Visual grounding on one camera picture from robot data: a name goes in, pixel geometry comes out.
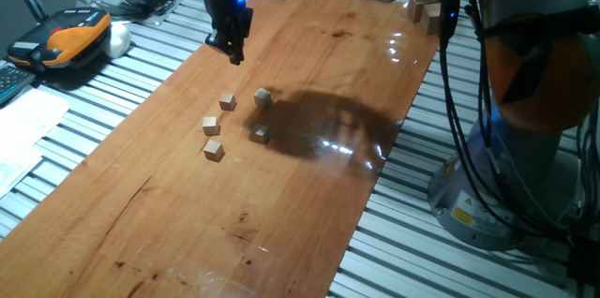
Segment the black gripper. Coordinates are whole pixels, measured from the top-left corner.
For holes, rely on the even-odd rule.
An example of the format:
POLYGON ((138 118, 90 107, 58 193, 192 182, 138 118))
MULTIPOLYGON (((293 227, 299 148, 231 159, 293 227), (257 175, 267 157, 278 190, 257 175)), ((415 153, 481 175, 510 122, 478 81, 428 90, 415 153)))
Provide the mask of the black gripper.
POLYGON ((245 39, 249 36, 253 9, 247 0, 203 0, 212 18, 213 31, 204 43, 216 52, 226 55, 234 65, 245 60, 245 39), (232 44, 225 37, 233 37, 232 44))

